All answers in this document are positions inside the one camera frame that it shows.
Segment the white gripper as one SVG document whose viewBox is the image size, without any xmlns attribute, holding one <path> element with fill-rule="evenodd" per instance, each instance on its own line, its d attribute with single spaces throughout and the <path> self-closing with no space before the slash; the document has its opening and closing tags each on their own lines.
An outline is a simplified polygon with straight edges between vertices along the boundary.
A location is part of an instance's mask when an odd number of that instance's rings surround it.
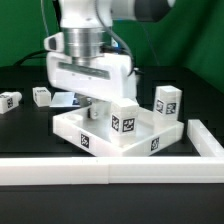
<svg viewBox="0 0 224 224">
<path fill-rule="evenodd" d="M 129 75 L 130 70 L 131 60 L 127 55 L 105 53 L 92 58 L 88 66 L 77 65 L 61 53 L 47 55 L 48 80 L 53 87 L 99 99 L 93 100 L 89 108 L 93 120 L 106 114 L 105 101 L 136 98 L 136 77 L 135 73 Z"/>
</svg>

